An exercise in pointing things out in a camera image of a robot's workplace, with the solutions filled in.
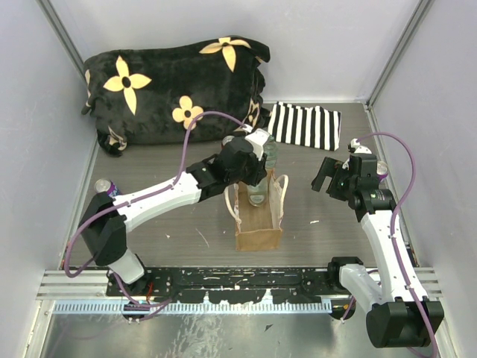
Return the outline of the burlap canvas tote bag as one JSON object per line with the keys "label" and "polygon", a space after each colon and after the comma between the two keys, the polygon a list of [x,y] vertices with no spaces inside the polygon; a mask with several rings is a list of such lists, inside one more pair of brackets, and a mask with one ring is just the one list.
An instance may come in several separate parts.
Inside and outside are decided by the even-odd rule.
{"label": "burlap canvas tote bag", "polygon": [[224,191],[226,208],[235,221],[237,251],[271,251],[279,247],[289,178],[277,177],[271,169],[266,180],[268,198],[259,207],[250,204],[244,183],[233,184]]}

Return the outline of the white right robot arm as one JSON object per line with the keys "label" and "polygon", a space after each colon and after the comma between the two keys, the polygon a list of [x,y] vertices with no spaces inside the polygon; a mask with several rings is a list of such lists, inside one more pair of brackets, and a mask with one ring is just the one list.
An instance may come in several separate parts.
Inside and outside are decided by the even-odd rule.
{"label": "white right robot arm", "polygon": [[312,181],[318,192],[325,179],[331,179],[327,194],[355,212],[379,273],[375,281],[357,257],[334,257],[326,282],[334,293],[348,291],[364,310],[374,347],[428,347],[443,321],[443,307],[430,299],[414,270],[393,215],[394,196],[379,186],[378,166],[374,154],[351,154],[345,163],[326,157]]}

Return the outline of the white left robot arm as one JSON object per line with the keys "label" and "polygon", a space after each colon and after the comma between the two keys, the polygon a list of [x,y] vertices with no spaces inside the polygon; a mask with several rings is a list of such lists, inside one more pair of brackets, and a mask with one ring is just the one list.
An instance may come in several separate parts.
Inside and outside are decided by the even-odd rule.
{"label": "white left robot arm", "polygon": [[171,180],[113,198],[96,194],[78,228],[92,261],[107,267],[130,294],[145,293],[147,270],[128,248],[127,235],[157,216],[220,195],[233,184],[257,185],[267,175],[267,140],[258,134],[234,137],[219,153],[180,170]]}

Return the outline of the glass soda water bottle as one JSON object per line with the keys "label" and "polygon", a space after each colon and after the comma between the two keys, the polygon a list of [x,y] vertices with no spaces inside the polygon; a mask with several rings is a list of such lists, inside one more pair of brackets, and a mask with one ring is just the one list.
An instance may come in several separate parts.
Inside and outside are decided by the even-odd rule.
{"label": "glass soda water bottle", "polygon": [[268,199],[268,179],[263,178],[256,186],[247,186],[247,199],[254,207],[262,206]]}

